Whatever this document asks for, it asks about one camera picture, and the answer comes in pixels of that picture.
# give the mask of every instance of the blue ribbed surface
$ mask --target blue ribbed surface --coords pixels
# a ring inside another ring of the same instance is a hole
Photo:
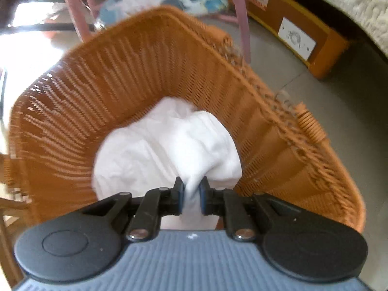
[[[18,291],[367,291],[356,278],[315,285],[272,268],[255,245],[224,231],[160,231],[131,244],[103,274],[75,284],[49,285],[28,279]]]

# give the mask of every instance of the crumpled white garment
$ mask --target crumpled white garment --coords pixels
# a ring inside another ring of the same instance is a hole
[[[161,228],[214,229],[218,217],[203,216],[198,184],[233,188],[242,170],[233,139],[214,115],[196,111],[179,98],[163,98],[147,115],[112,131],[95,159],[92,186],[99,200],[121,191],[133,197],[172,188],[180,176],[185,188],[181,216],[162,218]]]

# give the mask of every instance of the laundry basket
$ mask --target laundry basket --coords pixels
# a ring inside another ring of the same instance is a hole
[[[243,168],[238,193],[264,191],[362,231],[362,198],[311,113],[278,102],[226,33],[172,7],[97,34],[18,98],[9,187],[29,196],[36,222],[94,202],[104,138],[165,96],[194,103],[228,129]]]

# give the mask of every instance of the basket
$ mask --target basket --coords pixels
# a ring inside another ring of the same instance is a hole
[[[228,129],[243,168],[239,194],[264,191],[362,231],[360,193],[311,113],[277,101],[226,33],[172,7],[98,33],[18,98],[6,171],[35,221],[94,202],[93,163],[106,135],[165,96]]]

